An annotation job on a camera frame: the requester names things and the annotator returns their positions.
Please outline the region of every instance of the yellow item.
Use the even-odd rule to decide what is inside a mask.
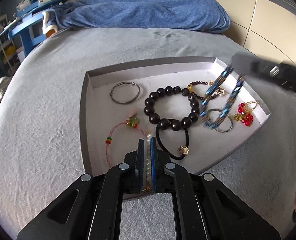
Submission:
[[[6,56],[9,56],[15,52],[16,52],[16,50],[15,50],[15,47],[13,47],[13,46],[10,46],[5,50]]]

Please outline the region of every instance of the pink string bracelet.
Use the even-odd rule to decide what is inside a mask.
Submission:
[[[137,118],[137,112],[135,110],[131,110],[130,113],[128,114],[126,120],[124,122],[120,122],[116,124],[110,131],[109,136],[106,139],[106,157],[107,157],[107,162],[109,164],[109,167],[112,168],[112,165],[110,163],[110,158],[109,158],[109,145],[112,142],[112,133],[116,128],[118,128],[120,125],[126,124],[134,129],[139,130],[145,137],[147,136],[146,133],[138,126],[138,123],[140,122],[139,118]]]

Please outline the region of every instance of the silver bangle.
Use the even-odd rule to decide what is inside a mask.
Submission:
[[[217,109],[217,108],[209,109],[209,110],[207,111],[207,119],[208,119],[208,121],[211,121],[211,119],[210,119],[210,117],[209,117],[209,115],[208,115],[211,111],[221,112],[221,109]],[[219,130],[218,127],[217,127],[217,128],[214,128],[217,132],[229,132],[229,131],[232,129],[232,127],[233,127],[233,121],[232,121],[232,118],[231,118],[231,116],[230,116],[229,114],[227,115],[227,117],[229,118],[229,120],[230,120],[230,122],[231,122],[231,126],[230,126],[227,130],[224,130],[224,131]]]
[[[133,86],[136,86],[138,88],[138,93],[135,95],[134,98],[130,99],[129,101],[126,101],[126,102],[120,102],[120,101],[117,101],[113,98],[113,90],[118,87],[118,86],[121,86],[121,85],[124,85],[124,84],[129,84],[129,85],[133,85]],[[121,83],[118,83],[117,85],[113,86],[113,88],[111,89],[111,92],[110,92],[110,97],[111,97],[111,100],[114,101],[115,103],[117,104],[121,104],[121,105],[127,105],[127,104],[130,104],[131,102],[133,102],[134,100],[137,99],[137,97],[140,95],[140,87],[134,83],[134,82],[121,82]]]

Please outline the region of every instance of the red bead earring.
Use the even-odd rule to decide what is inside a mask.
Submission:
[[[248,106],[250,104],[256,104],[252,109],[249,109]],[[234,114],[232,117],[236,122],[241,121],[246,126],[251,126],[253,123],[254,116],[251,115],[251,112],[256,108],[258,105],[257,102],[251,101],[247,103],[240,103],[240,105],[237,108],[237,112],[239,114]]]

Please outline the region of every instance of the grey bed sheet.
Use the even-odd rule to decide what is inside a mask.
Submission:
[[[19,67],[0,106],[0,224],[13,239],[84,173],[79,103],[87,70],[158,57],[247,52],[224,35],[172,29],[65,30]],[[272,111],[240,149],[209,171],[284,236],[296,189],[296,96],[247,82]],[[169,195],[123,203],[120,239],[175,239]]]

